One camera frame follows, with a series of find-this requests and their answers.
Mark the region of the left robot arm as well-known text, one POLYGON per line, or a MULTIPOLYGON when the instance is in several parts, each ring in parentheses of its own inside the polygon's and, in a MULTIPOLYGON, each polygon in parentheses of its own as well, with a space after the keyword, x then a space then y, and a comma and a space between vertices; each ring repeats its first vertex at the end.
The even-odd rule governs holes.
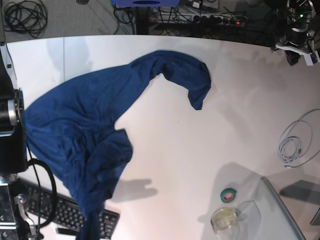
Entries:
POLYGON ((315 49, 316 31, 310 27, 311 21, 320 14, 318 0, 288 0, 286 41, 296 53, 304 57, 308 66, 318 63, 320 58, 315 49))

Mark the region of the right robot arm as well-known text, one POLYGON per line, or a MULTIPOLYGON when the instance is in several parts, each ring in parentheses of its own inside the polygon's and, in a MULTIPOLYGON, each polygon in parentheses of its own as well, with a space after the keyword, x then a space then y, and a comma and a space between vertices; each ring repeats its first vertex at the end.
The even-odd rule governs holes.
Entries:
POLYGON ((7 47, 4 26, 0 26, 0 238, 40 240, 40 229, 56 216, 57 186, 49 166, 33 158, 26 142, 24 97, 7 47), (51 182, 51 209, 43 223, 34 223, 27 211, 31 197, 18 174, 28 167, 43 167, 51 182))

